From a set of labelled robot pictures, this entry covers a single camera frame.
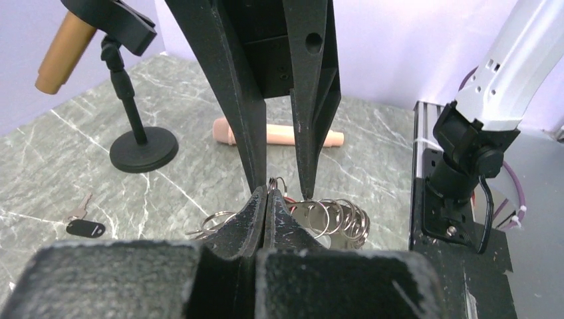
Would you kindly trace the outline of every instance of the marble table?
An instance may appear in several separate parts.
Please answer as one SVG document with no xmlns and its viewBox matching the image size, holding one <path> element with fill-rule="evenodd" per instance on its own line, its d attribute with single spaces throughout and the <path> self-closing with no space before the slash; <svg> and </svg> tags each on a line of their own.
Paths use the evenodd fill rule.
<svg viewBox="0 0 564 319">
<path fill-rule="evenodd" d="M 222 113 L 198 63 L 159 55 L 130 75 L 145 125 L 171 130 L 180 143 L 162 169 L 127 174 L 110 163 L 112 142 L 130 128 L 109 81 L 1 138 L 1 303 L 37 249 L 79 239 L 65 232 L 65 217 L 89 191 L 86 219 L 105 224 L 108 240 L 186 239 L 206 216 L 247 201 L 236 147 L 212 138 Z M 288 97 L 267 109 L 269 123 L 291 124 Z M 344 197 L 369 214 L 364 249 L 407 249 L 413 112 L 345 97 L 332 129 L 345 144 L 322 151 L 315 197 Z M 284 177 L 299 198 L 294 148 L 267 152 L 268 175 Z"/>
</svg>

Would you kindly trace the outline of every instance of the white wall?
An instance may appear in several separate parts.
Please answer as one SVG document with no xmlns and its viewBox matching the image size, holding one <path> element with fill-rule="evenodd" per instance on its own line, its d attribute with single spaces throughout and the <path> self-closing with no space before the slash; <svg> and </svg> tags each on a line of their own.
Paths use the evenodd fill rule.
<svg viewBox="0 0 564 319">
<path fill-rule="evenodd" d="M 126 2 L 157 23 L 153 1 Z M 103 33 L 99 31 L 57 95 L 43 94 L 35 88 L 37 69 L 66 12 L 57 0 L 0 1 L 0 136 L 109 77 L 100 60 Z M 162 37 L 157 36 L 143 58 L 163 51 Z M 126 50 L 122 52 L 126 66 L 141 60 Z"/>
<path fill-rule="evenodd" d="M 334 0 L 343 94 L 413 109 L 451 101 L 487 53 L 516 0 Z M 164 0 L 166 50 L 195 59 Z M 564 60 L 531 101 L 521 127 L 552 128 L 564 108 Z"/>
</svg>

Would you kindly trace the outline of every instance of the gold microphone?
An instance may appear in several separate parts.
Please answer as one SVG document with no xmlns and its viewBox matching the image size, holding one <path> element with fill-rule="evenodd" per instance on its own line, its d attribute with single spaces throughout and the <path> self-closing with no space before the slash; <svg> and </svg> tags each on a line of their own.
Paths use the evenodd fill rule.
<svg viewBox="0 0 564 319">
<path fill-rule="evenodd" d="M 39 67 L 35 87 L 56 94 L 67 83 L 95 33 L 96 28 L 69 11 Z"/>
</svg>

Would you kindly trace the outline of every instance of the black key fob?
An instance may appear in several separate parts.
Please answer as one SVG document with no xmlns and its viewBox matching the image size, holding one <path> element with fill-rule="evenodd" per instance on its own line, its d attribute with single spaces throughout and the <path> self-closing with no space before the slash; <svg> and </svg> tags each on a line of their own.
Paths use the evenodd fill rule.
<svg viewBox="0 0 564 319">
<path fill-rule="evenodd" d="M 67 233 L 74 236 L 98 238 L 104 232 L 106 232 L 106 226 L 93 221 L 85 221 L 84 219 L 75 219 L 67 225 Z"/>
</svg>

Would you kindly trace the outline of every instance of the bolt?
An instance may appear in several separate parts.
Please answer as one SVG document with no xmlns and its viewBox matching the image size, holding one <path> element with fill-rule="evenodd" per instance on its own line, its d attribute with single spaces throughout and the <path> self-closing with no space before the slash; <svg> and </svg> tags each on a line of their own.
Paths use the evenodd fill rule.
<svg viewBox="0 0 564 319">
<path fill-rule="evenodd" d="M 447 234 L 449 237 L 454 236 L 454 234 L 456 234 L 456 227 L 455 227 L 455 226 L 449 226 L 449 227 L 446 229 L 446 234 Z"/>
</svg>

